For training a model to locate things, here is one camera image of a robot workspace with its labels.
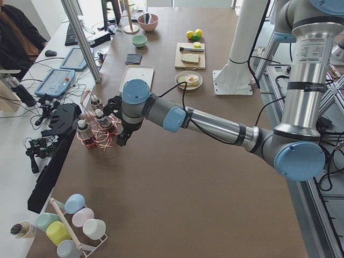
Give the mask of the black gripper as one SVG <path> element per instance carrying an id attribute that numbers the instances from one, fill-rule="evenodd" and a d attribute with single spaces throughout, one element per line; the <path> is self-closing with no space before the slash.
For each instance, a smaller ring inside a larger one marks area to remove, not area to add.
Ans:
<path id="1" fill-rule="evenodd" d="M 121 125 L 123 127 L 123 130 L 120 134 L 117 135 L 116 144 L 123 147 L 126 145 L 127 140 L 131 137 L 132 133 L 141 128 L 142 121 L 136 124 L 130 124 L 126 121 L 122 121 Z"/>

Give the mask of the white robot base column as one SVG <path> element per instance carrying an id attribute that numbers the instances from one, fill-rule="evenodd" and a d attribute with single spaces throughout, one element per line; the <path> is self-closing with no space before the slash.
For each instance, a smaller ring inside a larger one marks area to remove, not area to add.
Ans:
<path id="1" fill-rule="evenodd" d="M 222 70 L 213 71 L 216 95 L 252 95 L 252 75 L 248 65 L 270 2 L 268 0 L 245 0 L 242 2 L 239 20 L 228 62 Z"/>

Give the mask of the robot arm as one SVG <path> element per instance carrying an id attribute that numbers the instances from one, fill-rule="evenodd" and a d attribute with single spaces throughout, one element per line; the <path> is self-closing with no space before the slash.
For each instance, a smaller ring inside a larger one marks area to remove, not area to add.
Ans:
<path id="1" fill-rule="evenodd" d="M 140 79 L 125 83 L 116 108 L 123 131 L 117 144 L 124 146 L 147 119 L 167 131 L 199 131 L 224 144 L 241 146 L 293 181 L 306 181 L 324 168 L 316 122 L 326 91 L 326 74 L 334 38 L 343 30 L 343 1 L 280 1 L 275 32 L 295 37 L 281 122 L 273 129 L 248 127 L 211 114 L 166 101 Z"/>

